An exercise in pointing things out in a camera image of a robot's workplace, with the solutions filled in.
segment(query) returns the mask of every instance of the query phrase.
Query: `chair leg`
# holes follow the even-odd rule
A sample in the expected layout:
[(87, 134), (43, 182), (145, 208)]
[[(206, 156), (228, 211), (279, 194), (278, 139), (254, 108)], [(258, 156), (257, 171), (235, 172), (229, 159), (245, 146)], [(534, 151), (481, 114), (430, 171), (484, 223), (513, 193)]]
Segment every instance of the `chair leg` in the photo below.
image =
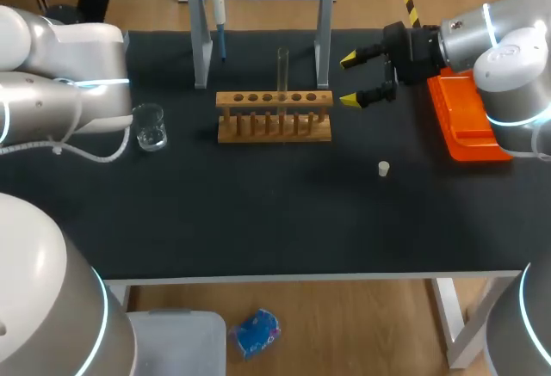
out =
[(47, 0), (36, 0), (38, 3), (39, 9), (42, 11), (42, 13), (46, 13), (48, 10), (48, 1)]

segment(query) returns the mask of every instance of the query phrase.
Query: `test tube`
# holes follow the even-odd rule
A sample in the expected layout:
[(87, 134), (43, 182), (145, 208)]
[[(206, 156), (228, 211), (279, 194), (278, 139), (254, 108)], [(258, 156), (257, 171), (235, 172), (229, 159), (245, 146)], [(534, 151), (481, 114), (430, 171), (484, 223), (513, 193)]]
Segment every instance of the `test tube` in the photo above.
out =
[[(277, 50), (277, 100), (287, 99), (287, 82), (289, 77), (289, 50), (280, 47)], [(278, 108), (277, 113), (286, 113), (285, 108)]]

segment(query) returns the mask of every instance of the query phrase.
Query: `white cable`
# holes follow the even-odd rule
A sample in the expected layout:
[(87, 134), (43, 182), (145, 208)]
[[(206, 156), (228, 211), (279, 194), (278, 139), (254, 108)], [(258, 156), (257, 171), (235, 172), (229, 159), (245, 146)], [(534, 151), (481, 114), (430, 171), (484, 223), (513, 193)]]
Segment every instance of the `white cable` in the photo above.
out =
[(542, 161), (545, 161), (546, 163), (551, 162), (551, 156), (538, 151), (537, 141), (540, 138), (540, 131), (542, 130), (542, 126), (547, 124), (550, 119), (551, 118), (547, 116), (545, 118), (542, 118), (534, 122), (534, 130), (532, 131), (532, 140), (531, 140), (532, 152), (534, 152), (536, 157), (540, 158)]
[(55, 142), (56, 146), (53, 147), (52, 151), (54, 154), (59, 155), (61, 154), (61, 150), (63, 148), (63, 144), (66, 144), (66, 142), (69, 140), (71, 135), (75, 132), (75, 129), (77, 129), (78, 122), (80, 121), (80, 117), (83, 114), (83, 104), (80, 100), (80, 94), (77, 96), (77, 102), (75, 105), (75, 113), (72, 116), (72, 123), (67, 129), (67, 132), (65, 133), (65, 136), (60, 141), (54, 141), (53, 139), (50, 139), (51, 142)]
[(124, 137), (122, 138), (121, 146), (114, 154), (108, 157), (98, 157), (96, 155), (92, 155), (86, 151), (83, 151), (77, 148), (76, 146), (65, 144), (65, 143), (61, 144), (59, 142), (54, 142), (54, 141), (36, 141), (36, 142), (27, 142), (26, 144), (5, 146), (4, 148), (0, 148), (0, 156), (10, 154), (12, 152), (30, 150), (33, 148), (60, 147), (64, 150), (68, 150), (74, 154), (80, 155), (81, 157), (87, 158), (90, 161), (94, 161), (96, 163), (112, 163), (115, 159), (120, 157), (122, 155), (122, 152), (124, 152), (124, 150), (127, 148), (129, 139), (130, 139), (130, 126), (127, 126), (124, 129)]

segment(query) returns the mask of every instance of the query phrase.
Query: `white metal stand frame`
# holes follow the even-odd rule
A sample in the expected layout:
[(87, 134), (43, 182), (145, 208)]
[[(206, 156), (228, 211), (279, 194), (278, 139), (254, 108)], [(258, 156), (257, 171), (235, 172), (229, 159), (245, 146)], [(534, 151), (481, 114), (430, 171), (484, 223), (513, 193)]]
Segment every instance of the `white metal stand frame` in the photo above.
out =
[[(331, 50), (331, 12), (333, 0), (319, 0), (318, 27), (314, 41), (318, 88), (329, 88), (329, 57)], [(207, 87), (208, 70), (213, 53), (213, 41), (208, 29), (203, 0), (188, 0), (191, 24), (191, 46), (195, 70), (195, 88)]]

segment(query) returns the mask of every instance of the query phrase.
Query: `yellow and black tape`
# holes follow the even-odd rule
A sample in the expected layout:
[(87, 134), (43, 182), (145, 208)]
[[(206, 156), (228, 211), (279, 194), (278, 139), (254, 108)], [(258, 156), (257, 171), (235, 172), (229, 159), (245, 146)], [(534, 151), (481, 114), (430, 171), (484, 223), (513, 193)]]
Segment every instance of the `yellow and black tape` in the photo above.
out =
[(404, 3), (406, 4), (407, 14), (410, 18), (410, 23), (412, 24), (412, 27), (421, 28), (419, 15), (417, 13), (417, 9), (415, 9), (415, 4), (413, 4), (413, 0), (404, 0)]

